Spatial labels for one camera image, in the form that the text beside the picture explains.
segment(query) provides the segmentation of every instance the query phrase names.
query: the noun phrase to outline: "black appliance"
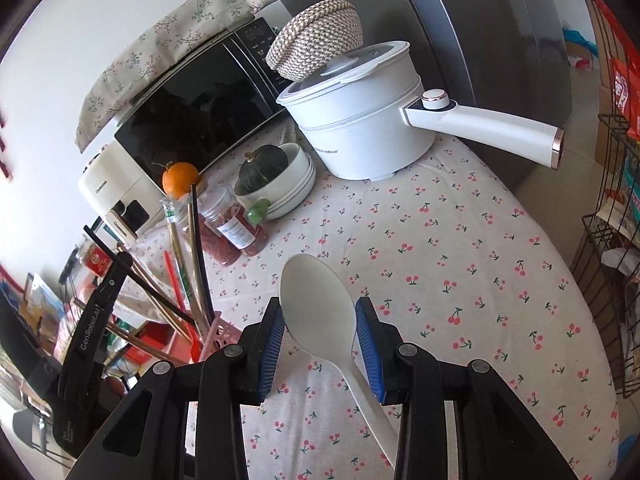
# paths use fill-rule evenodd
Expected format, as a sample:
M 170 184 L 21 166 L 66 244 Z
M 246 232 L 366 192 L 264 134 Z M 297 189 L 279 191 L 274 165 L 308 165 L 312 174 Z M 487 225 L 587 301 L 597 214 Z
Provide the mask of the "black appliance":
M 276 97 L 291 81 L 264 60 L 275 37 L 263 18 L 216 36 L 120 117 L 116 140 L 159 187 L 169 163 L 203 171 L 284 110 Z

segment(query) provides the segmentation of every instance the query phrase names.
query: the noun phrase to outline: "red snack package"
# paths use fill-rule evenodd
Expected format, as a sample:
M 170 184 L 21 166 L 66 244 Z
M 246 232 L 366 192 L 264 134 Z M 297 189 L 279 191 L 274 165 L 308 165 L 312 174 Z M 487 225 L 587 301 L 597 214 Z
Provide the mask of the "red snack package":
M 629 70 L 629 136 L 640 140 L 640 76 Z
M 629 104 L 629 74 L 630 71 L 624 63 L 617 59 L 610 59 L 611 75 L 613 80 L 614 104 L 618 111 L 628 121 L 630 115 Z

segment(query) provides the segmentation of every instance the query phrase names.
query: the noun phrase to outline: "screw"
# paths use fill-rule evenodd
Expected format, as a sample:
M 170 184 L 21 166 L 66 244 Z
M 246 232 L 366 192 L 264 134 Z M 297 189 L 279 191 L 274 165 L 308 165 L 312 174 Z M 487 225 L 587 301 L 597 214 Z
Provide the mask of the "screw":
M 225 355 L 227 357 L 238 357 L 242 353 L 243 348 L 240 345 L 225 346 Z
M 418 353 L 418 349 L 411 343 L 402 343 L 398 347 L 398 351 L 400 352 L 400 355 L 403 355 L 405 357 L 413 357 Z
M 482 359 L 476 359 L 471 362 L 471 368 L 473 371 L 478 372 L 479 374 L 487 373 L 491 367 L 487 361 L 483 361 Z
M 171 370 L 171 365 L 167 361 L 160 361 L 151 368 L 156 375 L 162 375 Z

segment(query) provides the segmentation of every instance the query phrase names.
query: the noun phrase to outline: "blue gripper pad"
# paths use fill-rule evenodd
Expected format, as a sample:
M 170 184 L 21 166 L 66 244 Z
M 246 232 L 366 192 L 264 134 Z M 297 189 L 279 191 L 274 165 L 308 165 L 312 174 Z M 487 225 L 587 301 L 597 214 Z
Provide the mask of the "blue gripper pad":
M 373 341 L 373 335 L 369 322 L 364 314 L 364 308 L 362 301 L 367 301 L 366 298 L 360 298 L 356 302 L 356 332 L 358 333 L 358 341 L 360 343 L 360 351 L 362 352 L 362 359 L 364 361 L 365 369 L 367 370 L 367 379 L 369 380 L 369 387 L 376 396 L 378 402 L 383 402 L 385 399 L 385 383 L 382 373 L 382 360 L 378 354 L 378 347 L 375 341 Z
M 271 391 L 273 377 L 276 373 L 276 365 L 278 364 L 278 356 L 280 355 L 280 346 L 282 345 L 284 330 L 284 318 L 282 317 L 280 303 L 278 303 L 277 311 L 271 325 L 267 343 L 264 346 L 264 352 L 262 353 L 262 356 L 260 358 L 258 394 L 260 395 L 262 400 L 264 400 L 264 398 Z

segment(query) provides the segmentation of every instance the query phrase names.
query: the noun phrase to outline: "white spoon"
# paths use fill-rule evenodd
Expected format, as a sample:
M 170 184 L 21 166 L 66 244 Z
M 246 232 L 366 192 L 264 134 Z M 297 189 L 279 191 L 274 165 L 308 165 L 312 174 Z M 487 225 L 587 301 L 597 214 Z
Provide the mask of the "white spoon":
M 280 306 L 298 346 L 338 368 L 367 426 L 395 468 L 398 435 L 353 362 L 356 311 L 340 278 L 310 254 L 296 254 L 282 269 Z

